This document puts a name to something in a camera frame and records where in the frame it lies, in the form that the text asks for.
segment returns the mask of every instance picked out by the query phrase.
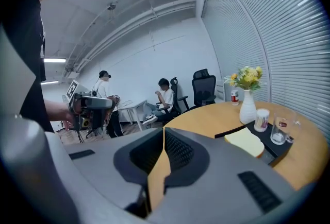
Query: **sneaker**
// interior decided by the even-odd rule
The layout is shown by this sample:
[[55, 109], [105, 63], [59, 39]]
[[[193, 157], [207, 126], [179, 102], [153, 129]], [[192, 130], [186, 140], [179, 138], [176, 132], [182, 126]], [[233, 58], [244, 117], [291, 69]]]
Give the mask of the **sneaker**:
[[154, 123], [156, 120], [158, 120], [158, 117], [155, 116], [154, 114], [151, 114], [145, 119], [142, 125], [148, 125], [150, 123]]

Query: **round table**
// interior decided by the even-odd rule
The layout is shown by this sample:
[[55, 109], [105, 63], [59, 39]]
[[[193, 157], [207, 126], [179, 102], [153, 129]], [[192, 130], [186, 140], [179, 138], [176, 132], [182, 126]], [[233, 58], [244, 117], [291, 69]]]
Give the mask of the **round table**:
[[[214, 138], [215, 134], [222, 133], [242, 126], [239, 120], [239, 111], [242, 102], [233, 106], [231, 102], [211, 104], [183, 113], [165, 125], [198, 133]], [[270, 111], [269, 123], [273, 123], [276, 108], [287, 109], [284, 106], [255, 102], [256, 108], [265, 108]], [[317, 180], [322, 174], [328, 161], [328, 145], [321, 131], [305, 116], [298, 114], [301, 129], [296, 127], [291, 136], [295, 139], [287, 155], [274, 166], [294, 189]], [[162, 199], [162, 181], [170, 173], [169, 161], [165, 151], [162, 152], [154, 169], [149, 175], [149, 190], [151, 203], [154, 208]]]

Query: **tray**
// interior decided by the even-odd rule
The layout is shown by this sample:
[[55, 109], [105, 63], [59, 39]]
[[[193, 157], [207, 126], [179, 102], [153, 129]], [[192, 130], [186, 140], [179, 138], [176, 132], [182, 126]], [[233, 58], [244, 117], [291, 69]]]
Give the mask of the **tray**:
[[287, 141], [285, 141], [285, 143], [282, 145], [274, 144], [270, 140], [270, 134], [272, 132], [273, 125], [268, 123], [266, 131], [257, 132], [254, 129], [254, 121], [250, 122], [248, 124], [242, 125], [236, 129], [216, 134], [214, 138], [224, 137], [227, 134], [237, 132], [241, 129], [244, 129], [245, 127], [248, 128], [255, 136], [257, 136], [261, 140], [261, 142], [264, 144], [265, 150], [263, 151], [263, 154], [260, 157], [260, 159], [271, 166], [275, 166], [280, 160], [282, 160], [286, 156], [286, 154], [288, 153], [288, 151], [290, 150], [290, 148], [292, 146], [292, 143], [289, 143]]

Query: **office chair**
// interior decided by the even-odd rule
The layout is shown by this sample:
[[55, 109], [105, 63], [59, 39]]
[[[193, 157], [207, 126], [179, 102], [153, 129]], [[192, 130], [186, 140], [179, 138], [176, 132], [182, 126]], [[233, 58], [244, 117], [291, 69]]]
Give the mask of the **office chair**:
[[186, 101], [187, 96], [178, 99], [178, 101], [184, 101], [187, 111], [200, 107], [203, 101], [205, 101], [206, 105], [216, 103], [215, 88], [217, 79], [215, 76], [209, 75], [207, 69], [196, 71], [191, 83], [194, 90], [195, 106], [189, 108]]
[[171, 90], [173, 90], [173, 92], [174, 92], [173, 108], [171, 109], [171, 112], [168, 112], [168, 110], [167, 110], [167, 109], [169, 109], [169, 107], [158, 109], [158, 110], [165, 110], [166, 114], [159, 116], [158, 120], [157, 120], [158, 122], [163, 122], [163, 124], [169, 122], [170, 120], [174, 119], [175, 117], [178, 117], [182, 113], [181, 108], [177, 102], [178, 101], [178, 99], [177, 99], [177, 78], [176, 77], [172, 78], [170, 83], [171, 83]]

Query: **vase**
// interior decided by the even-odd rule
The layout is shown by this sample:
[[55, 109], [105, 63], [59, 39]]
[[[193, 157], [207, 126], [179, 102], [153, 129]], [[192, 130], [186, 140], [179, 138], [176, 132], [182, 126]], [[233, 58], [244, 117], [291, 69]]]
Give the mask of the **vase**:
[[244, 101], [239, 112], [241, 123], [247, 124], [256, 119], [257, 109], [254, 104], [252, 91], [244, 90]]

